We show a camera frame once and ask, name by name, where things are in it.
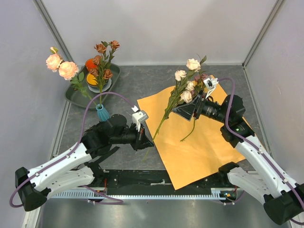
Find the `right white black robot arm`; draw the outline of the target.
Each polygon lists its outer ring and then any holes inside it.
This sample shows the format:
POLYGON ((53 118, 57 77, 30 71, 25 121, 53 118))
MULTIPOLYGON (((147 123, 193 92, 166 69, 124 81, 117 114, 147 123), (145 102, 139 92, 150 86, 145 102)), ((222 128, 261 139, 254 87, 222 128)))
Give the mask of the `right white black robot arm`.
POLYGON ((258 200, 273 222, 282 225, 294 222, 294 217, 304 211, 304 186, 291 178, 274 161, 262 146, 259 138, 243 119, 245 108, 238 95, 228 95, 222 104, 199 93, 190 103, 183 102, 173 112, 191 120, 201 115, 223 123, 220 131, 223 138, 241 153, 257 171, 257 179, 237 165, 231 165, 218 174, 218 183, 223 187, 231 184, 258 200))

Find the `cream white rose stem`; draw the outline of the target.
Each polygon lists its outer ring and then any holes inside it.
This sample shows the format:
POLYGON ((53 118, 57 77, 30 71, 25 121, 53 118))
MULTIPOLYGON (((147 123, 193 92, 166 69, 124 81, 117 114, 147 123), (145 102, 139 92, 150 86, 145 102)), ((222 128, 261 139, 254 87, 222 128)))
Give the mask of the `cream white rose stem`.
POLYGON ((161 97, 157 99, 156 105, 159 105, 162 101, 166 101, 167 105, 163 109, 156 108, 151 112, 152 119, 156 121, 156 130, 154 133, 151 133, 152 140, 154 141, 157 134, 160 131, 160 128, 165 120, 169 118, 170 113, 172 112, 173 108, 177 107, 178 105, 185 104, 186 102, 181 101, 181 94, 186 90, 187 82, 194 81, 194 77, 202 74, 206 74, 201 67, 205 64, 207 57, 202 59, 195 60, 195 59, 188 59, 186 63, 187 71, 185 70, 177 70, 174 73, 175 77, 175 86, 170 92, 169 98, 161 97))

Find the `mauve purple rose stem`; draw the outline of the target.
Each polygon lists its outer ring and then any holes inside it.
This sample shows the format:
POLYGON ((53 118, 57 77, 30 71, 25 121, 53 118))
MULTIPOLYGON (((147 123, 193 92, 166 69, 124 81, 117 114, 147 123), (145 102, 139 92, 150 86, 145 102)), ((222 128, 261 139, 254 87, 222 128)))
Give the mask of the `mauve purple rose stem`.
POLYGON ((180 102, 183 101, 189 103, 201 90, 204 90, 205 85, 203 80, 206 79, 206 77, 208 77, 207 74, 202 74, 195 76, 194 81, 188 81, 186 90, 182 92, 180 96, 180 102))

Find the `brown rose stem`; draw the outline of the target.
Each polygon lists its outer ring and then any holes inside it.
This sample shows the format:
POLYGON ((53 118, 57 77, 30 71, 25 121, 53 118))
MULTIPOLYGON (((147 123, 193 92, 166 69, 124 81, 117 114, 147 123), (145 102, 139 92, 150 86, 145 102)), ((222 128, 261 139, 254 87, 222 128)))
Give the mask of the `brown rose stem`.
POLYGON ((89 70, 97 82, 97 87, 101 93, 103 87, 112 78, 113 73, 110 70, 111 62, 114 58, 116 50, 120 47, 120 43, 117 40, 110 42, 101 41, 99 44, 95 44, 94 49, 98 52, 93 58, 94 68, 89 70))

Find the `orange wrapping paper sheet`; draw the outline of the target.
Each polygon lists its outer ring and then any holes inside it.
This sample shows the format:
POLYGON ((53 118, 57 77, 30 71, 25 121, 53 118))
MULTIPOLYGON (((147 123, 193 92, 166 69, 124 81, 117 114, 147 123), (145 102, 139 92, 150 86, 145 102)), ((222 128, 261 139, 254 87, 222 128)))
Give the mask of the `orange wrapping paper sheet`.
POLYGON ((168 87, 137 102, 149 117, 146 124, 150 133, 155 134, 160 127, 154 144, 174 189, 205 178, 231 161, 237 163, 245 159, 222 137, 220 129, 223 123, 205 116, 200 116, 196 121, 187 121, 170 113, 169 118, 160 125, 172 90, 173 87, 168 87))

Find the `black ribbon with gold text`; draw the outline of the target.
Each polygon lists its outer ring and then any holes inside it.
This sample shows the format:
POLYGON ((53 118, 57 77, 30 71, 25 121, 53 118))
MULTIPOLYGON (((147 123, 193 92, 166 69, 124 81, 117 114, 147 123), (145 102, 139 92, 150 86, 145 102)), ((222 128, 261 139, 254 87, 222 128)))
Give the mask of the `black ribbon with gold text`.
POLYGON ((109 142, 111 131, 112 125, 107 120, 93 125, 82 136, 81 143, 86 147, 86 154, 92 159, 98 157, 96 162, 104 161, 119 149, 119 147, 111 149, 112 144, 109 142))

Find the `peach pink rose stem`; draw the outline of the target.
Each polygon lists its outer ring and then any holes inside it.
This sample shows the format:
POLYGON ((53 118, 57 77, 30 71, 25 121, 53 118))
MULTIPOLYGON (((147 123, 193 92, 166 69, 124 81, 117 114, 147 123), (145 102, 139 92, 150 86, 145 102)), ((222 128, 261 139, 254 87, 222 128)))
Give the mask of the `peach pink rose stem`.
POLYGON ((82 85, 82 81, 84 80, 85 76, 84 73, 79 73, 77 64, 73 61, 64 61, 59 55, 56 47, 50 47, 50 51, 52 54, 46 59, 47 69, 51 70, 52 72, 58 71, 59 75, 66 81, 69 81, 70 85, 76 91, 79 91, 83 97, 92 100, 87 88, 82 85))

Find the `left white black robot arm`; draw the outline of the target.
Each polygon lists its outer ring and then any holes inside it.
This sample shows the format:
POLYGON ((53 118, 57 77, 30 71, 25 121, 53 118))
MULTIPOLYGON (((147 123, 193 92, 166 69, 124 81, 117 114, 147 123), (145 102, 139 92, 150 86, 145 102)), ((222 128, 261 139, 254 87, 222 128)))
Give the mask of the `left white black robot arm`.
POLYGON ((32 169, 15 171, 15 186, 26 212, 41 207, 52 196, 74 187, 99 187, 104 175, 99 163, 114 154, 112 145, 129 144, 137 151, 154 144, 145 135, 144 111, 132 115, 127 125, 123 115, 114 114, 105 122, 93 125, 80 135, 80 141, 54 159, 32 169))

